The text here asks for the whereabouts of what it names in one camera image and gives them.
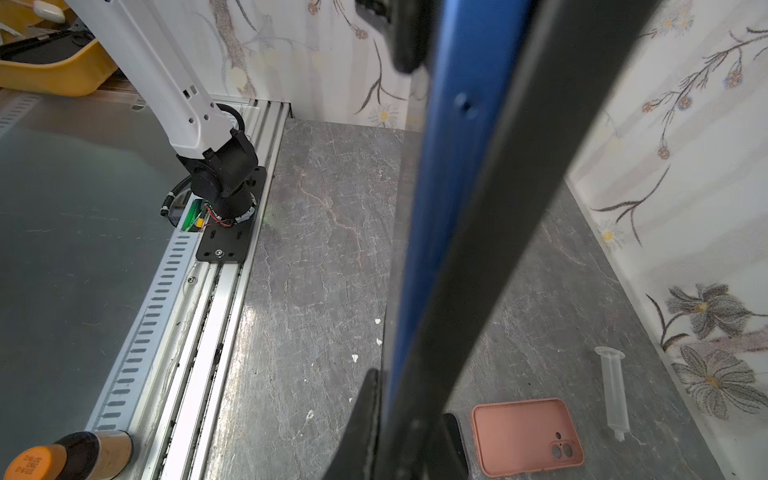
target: red wire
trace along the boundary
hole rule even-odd
[[[227,224],[226,224],[226,223],[224,223],[223,221],[221,221],[221,220],[219,220],[218,218],[216,218],[216,215],[214,215],[214,211],[213,211],[213,210],[211,210],[211,209],[210,209],[210,207],[208,207],[207,205],[206,205],[205,207],[208,209],[208,213],[210,214],[210,218],[211,218],[211,220],[213,220],[214,222],[218,223],[218,224],[219,224],[219,225],[221,225],[222,227],[226,227],[226,228],[230,228],[230,227],[232,227],[232,224],[229,224],[229,225],[227,225]],[[211,222],[208,222],[208,223],[206,223],[205,225],[203,225],[203,228],[205,228],[205,227],[207,227],[208,225],[211,225],[211,224],[212,224]]]

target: blue metal bar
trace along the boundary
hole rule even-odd
[[[529,4],[529,0],[442,4],[385,413],[475,185],[523,38]]]

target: orange bottle cap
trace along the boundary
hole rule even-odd
[[[54,480],[67,461],[63,445],[32,447],[11,462],[3,480]]]

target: gray flower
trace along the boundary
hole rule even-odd
[[[728,293],[728,285],[696,284],[697,296],[690,296],[678,286],[670,288],[667,300],[671,313],[690,315],[694,333],[702,340],[719,326],[728,336],[740,335],[746,321],[754,313],[746,309],[741,300]]]
[[[703,359],[689,346],[682,346],[680,353],[685,363],[673,363],[672,368],[705,415],[728,420],[726,401],[752,414],[768,407],[768,396],[748,385],[755,383],[755,372],[743,360],[723,350]]]

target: gray marble countertop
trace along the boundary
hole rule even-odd
[[[378,367],[402,132],[288,120],[207,467],[320,478]],[[631,435],[607,427],[599,345],[627,354]],[[568,189],[541,222],[455,387],[475,405],[559,397],[584,465],[519,478],[722,478]]]

